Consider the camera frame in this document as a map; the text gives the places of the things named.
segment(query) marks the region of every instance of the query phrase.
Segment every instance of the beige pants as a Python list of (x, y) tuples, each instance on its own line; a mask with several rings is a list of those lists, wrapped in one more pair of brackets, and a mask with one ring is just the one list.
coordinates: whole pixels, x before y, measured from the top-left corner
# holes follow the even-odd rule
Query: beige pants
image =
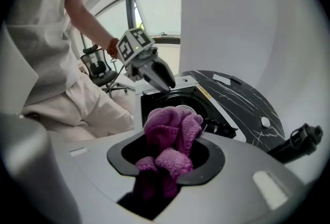
[(133, 116), (94, 85), (86, 74), (81, 74), (64, 93), (25, 106), (22, 113), (38, 113), (47, 130), (56, 131), (69, 141), (105, 137), (134, 129)]

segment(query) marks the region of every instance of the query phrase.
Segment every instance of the purple towel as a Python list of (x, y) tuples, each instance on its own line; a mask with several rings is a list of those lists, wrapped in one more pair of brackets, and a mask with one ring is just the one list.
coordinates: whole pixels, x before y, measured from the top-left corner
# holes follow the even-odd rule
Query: purple towel
[(140, 169), (136, 194), (149, 200), (157, 190), (157, 182), (161, 182), (164, 197), (176, 196), (177, 177), (193, 168), (188, 156), (193, 140), (202, 130), (202, 122), (203, 118), (189, 109), (165, 107), (150, 112), (144, 132), (147, 147), (157, 158), (149, 156), (136, 163)]

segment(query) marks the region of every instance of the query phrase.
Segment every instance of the window frame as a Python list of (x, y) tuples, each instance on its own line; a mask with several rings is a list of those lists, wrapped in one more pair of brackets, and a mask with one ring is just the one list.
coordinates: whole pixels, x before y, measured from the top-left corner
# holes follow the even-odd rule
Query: window frame
[[(109, 5), (102, 8), (98, 13), (95, 14), (95, 17), (97, 18), (99, 15), (101, 15), (103, 12), (111, 8), (111, 6), (115, 5), (119, 1), (122, 0), (115, 0), (111, 2)], [(135, 0), (125, 0), (126, 1), (126, 15), (127, 15), (127, 24), (128, 28), (134, 28), (135, 27), (135, 10), (134, 10), (134, 1)], [(86, 46), (84, 36), (82, 33), (80, 33), (82, 44), (84, 45), (84, 48), (88, 48)], [(180, 44), (180, 37), (166, 37), (166, 36), (158, 36), (156, 38), (153, 38), (155, 40), (155, 43), (166, 43), (166, 44)]]

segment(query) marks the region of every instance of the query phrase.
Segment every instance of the gray t-shirt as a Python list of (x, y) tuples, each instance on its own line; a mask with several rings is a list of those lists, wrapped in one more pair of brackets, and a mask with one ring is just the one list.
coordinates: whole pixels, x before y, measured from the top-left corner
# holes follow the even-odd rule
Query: gray t-shirt
[(15, 0), (6, 23), (39, 76), (25, 105), (59, 95), (77, 82), (77, 60), (63, 33), (64, 0)]

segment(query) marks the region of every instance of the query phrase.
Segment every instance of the round table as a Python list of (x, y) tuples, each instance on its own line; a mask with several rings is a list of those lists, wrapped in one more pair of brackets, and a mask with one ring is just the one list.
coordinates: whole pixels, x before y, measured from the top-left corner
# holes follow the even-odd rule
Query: round table
[[(187, 75), (194, 77), (223, 107), (245, 135), (247, 143), (269, 151), (285, 141), (276, 111), (252, 86), (234, 76), (214, 71), (187, 71), (178, 76)], [(262, 117), (269, 119), (269, 128), (262, 126)]]

